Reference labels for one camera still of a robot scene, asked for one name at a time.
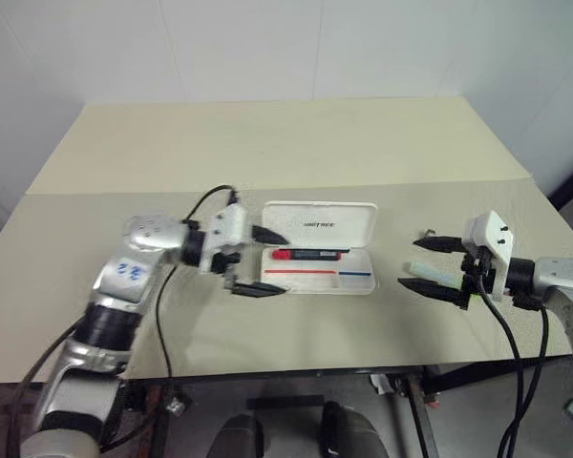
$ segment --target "black cable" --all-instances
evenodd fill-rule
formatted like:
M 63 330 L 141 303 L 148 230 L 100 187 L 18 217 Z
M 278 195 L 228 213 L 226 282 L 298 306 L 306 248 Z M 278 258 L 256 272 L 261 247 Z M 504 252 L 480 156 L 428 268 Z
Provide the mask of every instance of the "black cable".
M 170 355 L 168 353 L 168 349 L 165 345 L 165 340 L 163 339 L 163 331 L 161 331 L 161 321 L 159 319 L 159 306 L 161 305 L 161 297 L 163 296 L 163 291 L 165 290 L 165 286 L 168 284 L 170 279 L 174 276 L 176 272 L 176 265 L 170 269 L 170 273 L 167 275 L 161 287 L 159 288 L 159 292 L 157 294 L 157 300 L 155 301 L 155 325 L 157 326 L 157 333 L 159 335 L 159 343 L 161 344 L 161 351 L 163 352 L 163 360 L 165 360 L 165 367 L 168 371 L 168 379 L 172 379 L 172 362 L 170 360 Z
M 26 394 L 26 391 L 30 387 L 32 379 L 38 373 L 38 370 L 42 365 L 47 362 L 51 354 L 55 351 L 59 345 L 64 342 L 76 329 L 76 327 L 82 322 L 82 318 L 79 318 L 76 323 L 72 324 L 68 329 L 66 329 L 50 346 L 45 350 L 45 352 L 38 358 L 38 361 L 34 363 L 32 368 L 28 371 L 26 376 L 23 378 L 12 395 L 11 401 L 11 416 L 9 418 L 9 431 L 7 433 L 7 457 L 8 458 L 19 458 L 20 456 L 20 428 L 19 428 L 19 411 L 21 410 L 21 402 Z
M 155 300 L 155 324 L 157 326 L 157 332 L 159 335 L 159 343 L 161 344 L 161 351 L 163 353 L 163 360 L 165 360 L 165 366 L 166 366 L 167 371 L 168 371 L 168 377 L 167 377 L 168 380 L 172 379 L 172 375 L 173 375 L 172 374 L 172 362 L 170 360 L 170 355 L 168 353 L 167 346 L 165 344 L 165 340 L 163 338 L 163 332 L 161 331 L 161 321 L 159 319 L 159 305 L 161 304 L 161 298 L 163 297 L 163 292 L 165 291 L 165 287 L 167 286 L 170 279 L 174 276 L 176 270 L 177 270 L 176 265 L 170 269 L 170 272 L 165 277 L 165 280 L 163 281 L 163 283 L 159 287 L 157 299 Z M 135 437 L 142 434 L 146 429 L 151 427 L 153 425 L 153 423 L 155 422 L 155 420 L 159 417 L 159 413 L 163 409 L 162 403 L 163 403 L 164 395 L 165 395 L 165 386 L 162 386 L 161 387 L 161 394 L 159 395 L 159 403 L 157 405 L 157 408 L 155 408 L 155 410 L 153 410 L 153 412 L 149 413 L 138 427 L 136 427 L 135 429 L 133 429 L 129 433 L 125 434 L 124 436 L 114 440 L 110 444 L 106 444 L 106 445 L 100 447 L 100 453 L 105 453 L 109 450 L 112 450 L 113 448 L 121 447 L 123 444 L 131 441 Z
M 508 427 L 511 429 L 510 438 L 509 438 L 509 448 L 507 450 L 507 457 L 511 458 L 514 455 L 514 448 L 516 446 L 516 439 L 518 437 L 518 428 L 520 426 L 520 419 L 522 417 L 522 398 L 524 393 L 524 371 L 522 369 L 522 360 L 520 358 L 520 352 L 518 350 L 518 346 L 516 345 L 516 339 L 514 338 L 514 334 L 512 333 L 509 324 L 507 321 L 502 317 L 499 313 L 493 302 L 488 297 L 486 293 L 486 289 L 484 288 L 484 280 L 481 275 L 477 276 L 477 291 L 480 294 L 482 300 L 493 314 L 495 319 L 499 322 L 500 326 L 503 328 L 503 332 L 509 341 L 509 346 L 512 349 L 512 353 L 514 354 L 514 361 L 516 363 L 516 375 L 518 378 L 518 391 L 516 394 L 516 414 L 514 415 L 514 425 L 513 427 Z
M 200 200 L 198 200 L 198 203 L 196 203 L 195 206 L 191 209 L 189 214 L 184 218 L 184 221 L 187 221 L 187 220 L 190 220 L 191 218 L 193 218 L 193 215 L 195 215 L 195 212 L 198 211 L 200 206 L 204 203 L 204 201 L 207 198 L 209 198 L 213 194 L 215 194 L 219 191 L 222 191 L 222 190 L 229 190 L 230 191 L 228 203 L 233 203 L 233 202 L 238 201 L 238 199 L 236 198 L 236 188 L 234 188 L 230 184 L 220 184 L 219 186 L 215 186 L 214 188 L 212 188 L 210 191 L 208 191 L 206 194 L 204 194 L 202 196 L 202 198 L 200 198 Z
M 547 341 L 549 339 L 550 334 L 550 327 L 549 327 L 549 320 L 547 318 L 547 311 L 545 308 L 541 308 L 541 320 L 542 320 L 542 329 L 541 329 L 541 347 L 539 350 L 539 358 L 537 359 L 537 364 L 535 364 L 535 372 L 533 372 L 533 378 L 531 379 L 531 383 L 528 386 L 528 391 L 526 392 L 526 396 L 524 398 L 524 404 L 522 405 L 522 417 L 526 415 L 526 411 L 528 407 L 530 407 L 531 402 L 533 401 L 533 397 L 535 396 L 535 391 L 537 390 L 537 385 L 539 384 L 539 380 L 541 378 L 541 370 L 543 369 L 543 364 L 545 363 L 545 355 L 547 352 Z M 515 419 L 512 423 L 505 429 L 505 433 L 500 440 L 499 446 L 499 457 L 503 456 L 505 451 L 505 447 L 507 446 L 507 441 L 511 437 L 512 429 L 516 424 Z

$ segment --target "white wall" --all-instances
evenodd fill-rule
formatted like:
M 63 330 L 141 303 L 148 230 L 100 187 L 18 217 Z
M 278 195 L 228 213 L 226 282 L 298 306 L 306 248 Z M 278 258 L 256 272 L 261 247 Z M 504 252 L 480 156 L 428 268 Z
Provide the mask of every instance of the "white wall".
M 0 0 L 0 61 L 6 211 L 79 101 L 465 94 L 545 193 L 573 171 L 573 0 Z
M 80 106 L 40 89 L 0 14 L 0 229 Z

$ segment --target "white pen case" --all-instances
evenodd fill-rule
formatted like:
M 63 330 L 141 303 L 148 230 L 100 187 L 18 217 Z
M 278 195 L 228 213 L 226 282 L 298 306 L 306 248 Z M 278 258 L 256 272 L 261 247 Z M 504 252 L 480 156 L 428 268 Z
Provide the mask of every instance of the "white pen case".
M 268 202 L 262 225 L 285 237 L 289 245 L 264 249 L 261 281 L 295 294 L 370 294 L 375 288 L 371 240 L 378 208 L 366 202 Z M 339 260 L 275 260 L 278 249 L 350 250 Z

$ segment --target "table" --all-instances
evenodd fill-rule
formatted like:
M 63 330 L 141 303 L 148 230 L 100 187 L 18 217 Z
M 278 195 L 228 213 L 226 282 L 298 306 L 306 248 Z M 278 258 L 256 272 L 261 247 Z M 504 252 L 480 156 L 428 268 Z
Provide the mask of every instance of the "table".
M 515 255 L 573 256 L 573 233 L 461 97 L 86 107 L 0 235 L 0 382 L 14 382 L 83 311 L 123 221 L 186 214 L 229 182 L 255 219 L 273 199 L 371 201 L 369 247 L 379 286 L 362 297 L 230 296 L 216 276 L 183 267 L 162 304 L 176 376 L 492 361 L 511 356 L 473 300 L 463 312 L 396 282 L 408 260 L 457 270 L 457 255 L 411 245 L 428 228 L 459 236 L 499 212 Z M 201 221 L 223 204 L 203 207 Z M 258 275 L 259 247 L 243 276 Z M 541 319 L 499 305 L 523 357 Z M 165 376 L 150 315 L 126 372 Z M 549 355 L 569 353 L 552 319 Z M 44 380 L 48 371 L 41 372 Z

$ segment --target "red line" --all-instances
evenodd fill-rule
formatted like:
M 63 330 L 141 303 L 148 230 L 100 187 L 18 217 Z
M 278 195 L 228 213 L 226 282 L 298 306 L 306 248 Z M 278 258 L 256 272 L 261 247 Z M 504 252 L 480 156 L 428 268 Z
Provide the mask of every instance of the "red line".
M 277 270 L 268 269 L 265 270 L 266 274 L 337 274 L 334 270 L 303 270 L 303 269 L 287 269 L 287 270 Z

